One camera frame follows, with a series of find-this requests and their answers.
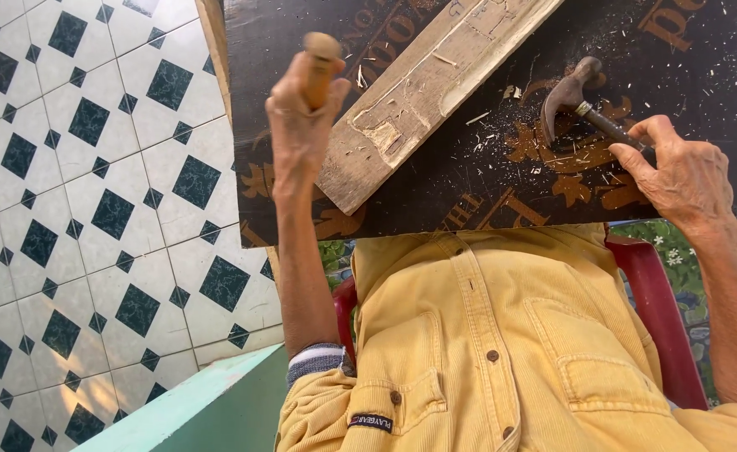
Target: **left hand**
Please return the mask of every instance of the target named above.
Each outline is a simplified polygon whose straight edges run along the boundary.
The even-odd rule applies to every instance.
[[[327,103],[310,111],[303,97],[311,55],[302,51],[293,57],[291,66],[271,90],[266,100],[266,112],[271,125],[271,145],[274,150],[275,202],[305,199],[323,164],[329,133],[335,116],[343,106],[343,98],[351,89],[346,79],[330,82]],[[343,71],[346,64],[338,59],[333,74]]]

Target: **hammer handle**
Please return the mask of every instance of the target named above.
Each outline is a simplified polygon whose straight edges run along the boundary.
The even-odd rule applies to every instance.
[[[592,124],[592,126],[595,126],[596,128],[600,129],[604,134],[608,135],[612,139],[615,139],[615,141],[624,143],[626,145],[630,145],[634,149],[641,152],[642,157],[644,157],[645,160],[653,168],[656,167],[657,165],[656,149],[654,149],[652,146],[647,146],[641,141],[634,139],[633,137],[628,135],[627,132],[624,131],[624,128],[621,128],[616,122],[610,120],[609,118],[606,118],[594,108],[591,108],[589,112],[584,115],[583,118],[585,118],[586,121],[589,121]],[[733,204],[731,206],[731,212],[734,214],[734,216],[737,219],[737,205],[736,204]]]

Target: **wood carving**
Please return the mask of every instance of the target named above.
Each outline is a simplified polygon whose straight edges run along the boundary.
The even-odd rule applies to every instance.
[[[562,2],[450,2],[335,124],[316,184],[352,215]]]

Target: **tiled floor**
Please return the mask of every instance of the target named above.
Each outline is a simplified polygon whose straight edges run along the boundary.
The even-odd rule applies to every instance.
[[[0,449],[282,340],[193,0],[0,0]]]

